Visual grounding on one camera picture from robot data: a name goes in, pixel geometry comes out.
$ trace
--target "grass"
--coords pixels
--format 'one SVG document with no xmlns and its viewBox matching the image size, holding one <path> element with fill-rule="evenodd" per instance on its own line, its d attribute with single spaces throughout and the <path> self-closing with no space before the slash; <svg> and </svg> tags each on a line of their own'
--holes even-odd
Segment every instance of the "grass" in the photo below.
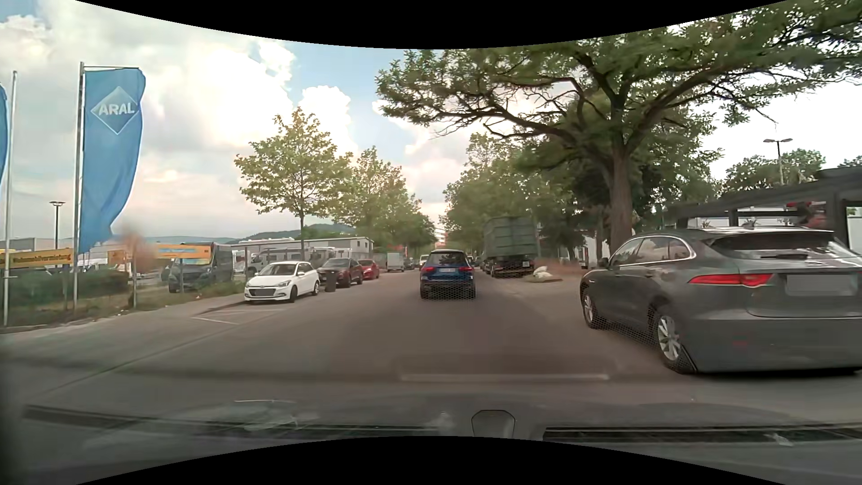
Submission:
<svg viewBox="0 0 862 485">
<path fill-rule="evenodd" d="M 158 310 L 170 305 L 181 305 L 196 299 L 214 298 L 242 293 L 244 282 L 234 280 L 202 288 L 200 291 L 168 293 L 164 285 L 147 285 L 138 288 L 138 312 Z M 63 302 L 39 306 L 12 307 L 9 309 L 9 326 L 63 324 L 85 318 L 105 318 L 128 313 L 132 295 L 121 293 L 97 298 L 79 299 L 78 311 L 72 314 L 72 300 L 64 309 Z"/>
</svg>

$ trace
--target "truck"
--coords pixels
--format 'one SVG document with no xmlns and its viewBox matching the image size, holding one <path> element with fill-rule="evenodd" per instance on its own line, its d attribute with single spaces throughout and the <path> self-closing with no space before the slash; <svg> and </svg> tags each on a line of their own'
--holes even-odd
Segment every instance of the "truck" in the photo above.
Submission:
<svg viewBox="0 0 862 485">
<path fill-rule="evenodd" d="M 386 272 L 404 272 L 404 255 L 401 253 L 386 253 Z"/>
<path fill-rule="evenodd" d="M 492 217 L 483 226 L 483 258 L 493 278 L 520 278 L 535 270 L 539 237 L 531 217 Z"/>
</svg>

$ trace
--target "car roof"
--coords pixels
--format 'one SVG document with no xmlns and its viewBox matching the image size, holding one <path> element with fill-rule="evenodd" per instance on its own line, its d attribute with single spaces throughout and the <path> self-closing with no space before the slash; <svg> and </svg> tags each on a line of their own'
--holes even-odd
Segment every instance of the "car roof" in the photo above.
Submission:
<svg viewBox="0 0 862 485">
<path fill-rule="evenodd" d="M 649 232 L 641 232 L 631 237 L 631 239 L 649 236 L 676 236 L 689 239 L 712 239 L 722 236 L 738 236 L 742 234 L 776 234 L 776 233 L 793 233 L 793 232 L 818 232 L 832 233 L 831 230 L 811 229 L 798 226 L 755 226 L 755 227 L 708 227 L 708 228 L 690 228 L 676 229 L 667 228 L 664 230 L 652 230 Z"/>
</svg>

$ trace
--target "tire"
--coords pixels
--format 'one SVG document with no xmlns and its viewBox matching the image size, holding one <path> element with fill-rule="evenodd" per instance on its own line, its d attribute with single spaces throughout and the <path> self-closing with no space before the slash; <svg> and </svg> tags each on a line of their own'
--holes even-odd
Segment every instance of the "tire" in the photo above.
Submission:
<svg viewBox="0 0 862 485">
<path fill-rule="evenodd" d="M 599 330 L 599 325 L 604 321 L 604 317 L 598 312 L 596 302 L 590 296 L 589 287 L 581 291 L 581 310 L 584 312 L 584 322 L 586 322 L 587 327 Z"/>
<path fill-rule="evenodd" d="M 677 317 L 670 305 L 659 305 L 649 312 L 650 337 L 665 367 L 677 374 L 697 374 L 685 346 L 679 342 Z"/>
</svg>

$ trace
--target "bumper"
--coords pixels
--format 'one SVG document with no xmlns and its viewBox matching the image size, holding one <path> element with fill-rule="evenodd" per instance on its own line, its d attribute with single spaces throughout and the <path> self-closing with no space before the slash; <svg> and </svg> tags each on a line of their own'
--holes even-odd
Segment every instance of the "bumper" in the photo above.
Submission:
<svg viewBox="0 0 862 485">
<path fill-rule="evenodd" d="M 264 287 L 264 288 L 246 288 L 245 294 L 243 295 L 246 301 L 279 301 L 281 299 L 289 299 L 290 298 L 290 290 L 293 289 L 293 285 L 289 287 Z"/>
<path fill-rule="evenodd" d="M 680 341 L 702 372 L 862 367 L 862 318 L 762 318 L 726 310 L 686 322 Z"/>
<path fill-rule="evenodd" d="M 435 290 L 468 290 L 476 287 L 473 280 L 422 280 L 420 288 L 426 291 Z"/>
</svg>

